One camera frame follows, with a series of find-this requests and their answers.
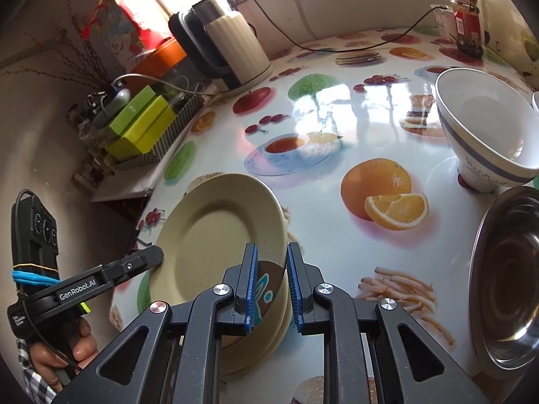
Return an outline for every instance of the glass jar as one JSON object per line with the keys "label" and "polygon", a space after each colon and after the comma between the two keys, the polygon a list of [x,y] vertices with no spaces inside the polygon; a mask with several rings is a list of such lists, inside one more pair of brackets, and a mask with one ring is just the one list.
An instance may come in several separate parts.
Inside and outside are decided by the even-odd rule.
{"label": "glass jar", "polygon": [[477,0],[451,0],[456,22],[456,46],[472,58],[483,56],[481,23]]}

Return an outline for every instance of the metal bowl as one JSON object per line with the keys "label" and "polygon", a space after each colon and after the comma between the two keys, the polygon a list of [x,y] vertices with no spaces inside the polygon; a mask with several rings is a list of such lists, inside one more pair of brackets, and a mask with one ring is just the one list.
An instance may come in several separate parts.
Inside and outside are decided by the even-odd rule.
{"label": "metal bowl", "polygon": [[485,373],[521,376],[539,346],[539,191],[516,187],[487,210],[470,269],[470,328]]}

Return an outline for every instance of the white bowl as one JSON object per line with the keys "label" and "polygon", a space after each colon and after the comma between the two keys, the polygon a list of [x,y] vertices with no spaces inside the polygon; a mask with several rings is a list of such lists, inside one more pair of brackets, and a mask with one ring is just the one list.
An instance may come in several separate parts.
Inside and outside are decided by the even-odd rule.
{"label": "white bowl", "polygon": [[505,82],[469,68],[447,70],[436,80],[436,105],[468,185],[489,193],[539,175],[539,115]]}

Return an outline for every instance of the plaid sleeve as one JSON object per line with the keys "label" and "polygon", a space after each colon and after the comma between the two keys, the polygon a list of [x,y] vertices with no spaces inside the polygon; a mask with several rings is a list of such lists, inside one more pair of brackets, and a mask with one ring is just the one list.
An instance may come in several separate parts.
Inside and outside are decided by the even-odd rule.
{"label": "plaid sleeve", "polygon": [[34,370],[28,355],[28,347],[22,339],[17,339],[17,353],[23,370],[26,394],[35,404],[51,404],[56,397],[56,392]]}

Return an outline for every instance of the silver screw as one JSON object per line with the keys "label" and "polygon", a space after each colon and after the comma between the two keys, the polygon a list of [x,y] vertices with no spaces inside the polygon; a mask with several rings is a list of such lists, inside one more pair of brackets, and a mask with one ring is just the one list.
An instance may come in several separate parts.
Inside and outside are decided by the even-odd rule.
{"label": "silver screw", "polygon": [[230,287],[226,284],[217,284],[214,287],[214,293],[218,296],[223,296],[230,291]]}
{"label": "silver screw", "polygon": [[397,303],[391,298],[383,298],[380,301],[380,306],[385,310],[394,310],[397,308]]}
{"label": "silver screw", "polygon": [[322,284],[318,284],[316,290],[318,290],[319,293],[322,293],[323,295],[328,295],[330,293],[333,293],[333,286],[330,283],[323,282]]}
{"label": "silver screw", "polygon": [[155,314],[162,313],[166,310],[166,304],[163,301],[155,301],[150,305],[150,311]]}

